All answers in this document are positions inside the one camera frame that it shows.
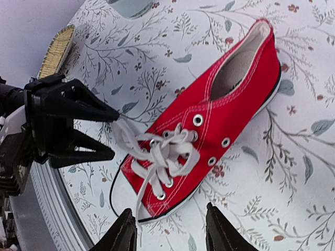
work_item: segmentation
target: leaf pattern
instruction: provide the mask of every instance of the leaf pattern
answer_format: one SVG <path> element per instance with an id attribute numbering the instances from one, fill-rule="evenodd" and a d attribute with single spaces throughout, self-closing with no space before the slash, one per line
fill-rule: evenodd
<path id="1" fill-rule="evenodd" d="M 194 241 L 194 239 L 191 235 L 189 236 L 187 243 L 188 243 L 188 250 L 189 251 L 197 251 L 197 246 L 196 246 L 195 241 Z"/>
<path id="2" fill-rule="evenodd" d="M 312 124 L 311 129 L 315 136 L 320 136 L 325 133 L 333 124 L 335 120 L 320 120 Z"/>
<path id="3" fill-rule="evenodd" d="M 192 54 L 187 54 L 181 58 L 174 59 L 177 63 L 188 63 L 192 59 Z"/>
<path id="4" fill-rule="evenodd" d="M 139 251 L 206 250 L 208 201 L 259 251 L 333 248 L 333 1 L 173 0 L 156 2 L 142 17 L 128 20 L 104 0 L 86 0 L 71 20 L 75 44 L 60 72 L 81 80 L 139 133 L 145 132 L 260 18 L 274 28 L 282 75 L 278 94 L 185 206 L 143 225 L 143 240 L 149 241 L 138 245 Z M 75 120 L 74 127 L 116 152 L 110 162 L 60 170 L 74 209 L 96 243 L 116 219 L 108 195 L 126 153 L 116 144 L 111 123 Z M 123 196 L 131 191 L 116 188 L 113 203 L 119 208 L 131 204 L 131 197 Z"/>
<path id="5" fill-rule="evenodd" d="M 246 154 L 249 154 L 250 156 L 252 156 L 253 158 L 255 158 L 255 160 L 257 160 L 257 162 L 259 163 L 258 157 L 257 157 L 257 153 L 251 149 L 250 147 L 244 145 L 241 147 L 242 151 Z"/>
<path id="6" fill-rule="evenodd" d="M 122 107 L 122 113 L 126 114 L 127 112 L 131 111 L 137 105 L 137 103 L 138 101 L 125 104 Z"/>
<path id="7" fill-rule="evenodd" d="M 305 184 L 306 184 L 309 178 L 312 176 L 314 168 L 313 168 L 312 161 L 310 160 L 308 156 L 304 155 L 303 160 L 304 160 L 304 164 L 306 167 L 306 171 L 305 171 Z"/>
<path id="8" fill-rule="evenodd" d="M 293 96 L 294 95 L 294 85 L 292 81 L 289 79 L 281 80 L 278 92 L 285 94 L 287 96 Z"/>

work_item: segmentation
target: shoelace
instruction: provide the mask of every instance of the shoelace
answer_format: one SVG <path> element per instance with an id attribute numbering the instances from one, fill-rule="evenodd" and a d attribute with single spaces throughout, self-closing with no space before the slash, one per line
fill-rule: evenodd
<path id="1" fill-rule="evenodd" d="M 164 200 L 166 193 L 161 184 L 172 187 L 173 177 L 189 174 L 198 163 L 200 154 L 192 144 L 197 139 L 197 134 L 194 131 L 181 130 L 179 123 L 174 131 L 165 131 L 164 136 L 152 133 L 135 135 L 124 119 L 114 121 L 112 130 L 118 146 L 134 157 L 131 169 L 144 179 L 136 200 L 135 218 L 138 223 L 139 209 L 147 185 L 151 185 L 152 192 L 158 199 Z M 150 141 L 150 151 L 141 148 L 139 141 Z M 180 156 L 186 159 L 184 165 L 178 161 Z M 144 168 L 137 160 L 152 164 Z"/>

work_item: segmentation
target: metal eyelet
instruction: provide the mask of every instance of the metal eyelet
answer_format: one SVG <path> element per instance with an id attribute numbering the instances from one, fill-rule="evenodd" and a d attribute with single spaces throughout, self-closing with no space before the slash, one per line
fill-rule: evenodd
<path id="1" fill-rule="evenodd" d="M 158 200 L 165 200 L 166 199 L 166 193 L 163 191 L 163 194 L 160 196 L 157 196 Z"/>
<path id="2" fill-rule="evenodd" d="M 184 159 L 188 159 L 188 157 L 189 157 L 189 153 L 185 153 L 185 154 L 183 154 L 182 157 L 183 157 Z"/>
<path id="3" fill-rule="evenodd" d="M 228 147 L 230 145 L 230 138 L 224 138 L 224 140 L 222 140 L 222 142 L 221 142 L 221 146 L 223 147 L 223 148 L 226 148 L 226 147 Z"/>
<path id="4" fill-rule="evenodd" d="M 216 163 L 216 158 L 212 157 L 208 160 L 208 166 L 214 166 Z"/>
<path id="5" fill-rule="evenodd" d="M 152 139 L 149 143 L 150 147 L 153 147 L 155 144 L 157 144 L 157 142 L 154 139 Z"/>
<path id="6" fill-rule="evenodd" d="M 204 117 L 201 114 L 197 114 L 193 118 L 193 125 L 200 127 L 204 123 Z"/>
<path id="7" fill-rule="evenodd" d="M 167 139 L 169 137 L 169 131 L 164 131 L 163 132 L 163 137 Z"/>
<path id="8" fill-rule="evenodd" d="M 191 132 L 193 133 L 193 140 L 192 140 L 192 142 L 196 142 L 198 140 L 198 138 L 199 138 L 199 135 L 198 135 L 198 133 L 196 131 L 191 131 Z"/>
<path id="9" fill-rule="evenodd" d="M 172 178 L 170 179 L 170 183 L 169 183 L 169 184 L 165 184 L 165 186 L 166 186 L 167 188 L 171 188 L 171 187 L 173 187 L 173 185 L 174 185 L 174 181 L 173 181 Z"/>

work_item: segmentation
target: red flower print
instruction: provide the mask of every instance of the red flower print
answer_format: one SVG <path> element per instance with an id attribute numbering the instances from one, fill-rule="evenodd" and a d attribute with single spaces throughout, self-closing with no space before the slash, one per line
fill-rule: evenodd
<path id="1" fill-rule="evenodd" d="M 223 166 L 214 166 L 214 168 L 211 170 L 213 174 L 215 174 L 215 177 L 223 177 L 225 176 L 225 172 L 223 171 L 224 167 Z"/>
<path id="2" fill-rule="evenodd" d="M 229 38 L 225 39 L 226 44 L 232 44 L 233 42 L 234 42 L 234 38 L 232 38 L 232 37 L 229 37 Z"/>
<path id="3" fill-rule="evenodd" d="M 174 93 L 176 93 L 176 94 L 177 94 L 177 97 L 179 97 L 179 95 L 180 95 L 185 89 L 186 89 L 186 88 L 183 86 L 182 88 L 175 90 Z"/>
<path id="4" fill-rule="evenodd" d="M 158 3 L 154 3 L 153 5 L 152 5 L 152 8 L 154 9 L 156 9 L 157 7 L 159 6 L 159 2 Z"/>
<path id="5" fill-rule="evenodd" d="M 283 63 L 282 72 L 287 72 L 287 71 L 288 71 L 288 66 L 287 66 L 287 64 Z"/>
<path id="6" fill-rule="evenodd" d="M 156 88 L 158 90 L 161 90 L 161 88 L 165 85 L 165 82 L 163 82 L 163 80 L 160 80 L 156 83 Z"/>
<path id="7" fill-rule="evenodd" d="M 275 242 L 280 242 L 282 241 L 283 239 L 285 239 L 285 237 L 281 236 L 281 235 L 277 235 L 276 237 L 273 238 L 273 240 Z"/>
<path id="8" fill-rule="evenodd" d="M 290 12 L 297 13 L 297 11 L 299 10 L 299 6 L 295 6 L 294 4 L 288 5 L 288 10 Z"/>
<path id="9" fill-rule="evenodd" d="M 290 115 L 290 116 L 292 116 L 292 115 L 294 115 L 294 114 L 296 114 L 297 113 L 297 110 L 295 109 L 295 106 L 291 106 L 291 107 L 287 107 L 287 110 L 288 110 L 288 114 Z"/>

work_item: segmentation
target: red canvas shoe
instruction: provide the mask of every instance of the red canvas shoe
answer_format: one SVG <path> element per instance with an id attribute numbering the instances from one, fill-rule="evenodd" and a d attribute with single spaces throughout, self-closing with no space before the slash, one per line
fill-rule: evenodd
<path id="1" fill-rule="evenodd" d="M 129 154 L 121 171 L 137 194 L 135 217 L 139 222 L 167 216 L 191 197 L 248 122 L 275 95 L 280 74 L 273 28 L 261 19 L 146 133 L 136 135 L 123 119 L 113 122 L 116 142 Z"/>

